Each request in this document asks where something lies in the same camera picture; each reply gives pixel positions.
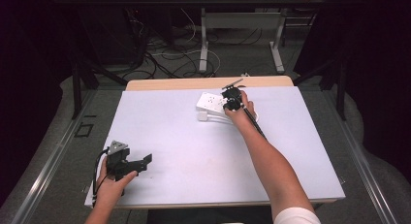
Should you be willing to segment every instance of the t-shirt sleeve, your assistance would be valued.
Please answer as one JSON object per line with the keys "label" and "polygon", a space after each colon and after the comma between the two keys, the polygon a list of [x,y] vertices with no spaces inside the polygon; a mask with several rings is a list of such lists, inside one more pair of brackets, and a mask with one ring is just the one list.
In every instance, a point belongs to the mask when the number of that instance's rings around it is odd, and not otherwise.
{"label": "t-shirt sleeve", "polygon": [[306,208],[286,208],[275,217],[274,224],[320,224],[320,219]]}

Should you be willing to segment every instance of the white table surface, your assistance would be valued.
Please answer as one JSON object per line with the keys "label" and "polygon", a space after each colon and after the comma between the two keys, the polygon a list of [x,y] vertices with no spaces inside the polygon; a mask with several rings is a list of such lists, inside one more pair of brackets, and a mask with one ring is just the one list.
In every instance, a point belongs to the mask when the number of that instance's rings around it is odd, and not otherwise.
{"label": "white table surface", "polygon": [[[242,88],[255,103],[268,140],[290,161],[311,202],[345,197],[297,87]],[[124,91],[103,148],[128,144],[128,161],[152,153],[118,208],[183,208],[268,204],[236,127],[200,122],[203,92],[221,89]],[[91,191],[86,197],[91,206]]]}

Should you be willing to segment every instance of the table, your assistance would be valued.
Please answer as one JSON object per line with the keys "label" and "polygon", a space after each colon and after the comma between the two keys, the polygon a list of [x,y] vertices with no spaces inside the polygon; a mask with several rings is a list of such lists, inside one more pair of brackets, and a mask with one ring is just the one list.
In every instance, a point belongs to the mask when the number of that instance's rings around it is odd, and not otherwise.
{"label": "table", "polygon": [[208,51],[206,30],[208,28],[261,28],[275,29],[274,41],[269,42],[269,47],[276,72],[280,75],[284,74],[285,70],[278,51],[278,45],[286,16],[287,9],[282,9],[280,13],[206,13],[206,9],[202,8],[202,51],[199,72],[206,71]]}
{"label": "table", "polygon": [[[232,124],[200,122],[203,91],[218,94],[238,78],[133,80],[123,92],[105,145],[129,145],[129,161],[153,161],[126,188],[118,208],[267,205],[242,136]],[[312,203],[345,197],[297,87],[288,77],[237,84],[256,104],[259,125],[290,161]],[[91,206],[91,193],[84,203]]]}

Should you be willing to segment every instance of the person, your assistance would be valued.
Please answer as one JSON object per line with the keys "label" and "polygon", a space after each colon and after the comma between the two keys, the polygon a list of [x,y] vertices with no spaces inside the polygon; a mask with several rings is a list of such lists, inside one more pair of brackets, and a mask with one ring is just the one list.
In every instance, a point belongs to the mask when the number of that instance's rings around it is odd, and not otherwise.
{"label": "person", "polygon": [[115,181],[113,176],[107,175],[107,157],[103,159],[97,184],[101,184],[97,192],[97,199],[93,210],[91,210],[85,223],[97,224],[108,223],[110,215],[115,205],[120,199],[123,189],[137,176],[133,171],[119,181]]}
{"label": "person", "polygon": [[[248,101],[244,91],[240,92],[245,108],[255,116],[254,103]],[[257,175],[269,196],[273,223],[320,223],[287,159],[257,131],[243,109],[225,109],[225,114],[238,128],[247,145]],[[98,178],[98,184],[102,184],[97,193],[96,205],[86,220],[87,224],[108,222],[123,189],[137,172],[132,172],[119,181],[103,179],[106,175],[107,169],[102,167]]]}
{"label": "person", "polygon": [[[242,103],[255,116],[254,103],[241,91]],[[287,159],[254,127],[243,109],[229,111],[247,145],[254,168],[263,184],[271,206],[274,224],[320,223],[296,173]]]}

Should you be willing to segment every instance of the hand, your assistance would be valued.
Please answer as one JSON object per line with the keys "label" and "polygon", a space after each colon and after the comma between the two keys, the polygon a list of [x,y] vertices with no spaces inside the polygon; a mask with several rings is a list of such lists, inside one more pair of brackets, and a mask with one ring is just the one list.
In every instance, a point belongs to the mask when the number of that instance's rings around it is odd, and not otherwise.
{"label": "hand", "polygon": [[114,180],[114,176],[107,176],[107,157],[103,159],[99,178],[97,179],[97,187],[100,186],[97,192],[97,200],[95,207],[113,209],[120,199],[123,189],[127,184],[137,176],[137,172],[133,171],[119,181]]}
{"label": "hand", "polygon": [[[250,113],[255,117],[256,113],[254,112],[254,103],[252,101],[248,101],[247,94],[245,91],[241,90],[241,101],[242,104],[250,111]],[[239,124],[250,123],[250,119],[248,118],[247,114],[243,109],[239,109],[237,111],[230,111],[228,109],[224,109],[225,114],[233,121],[236,126]]]}

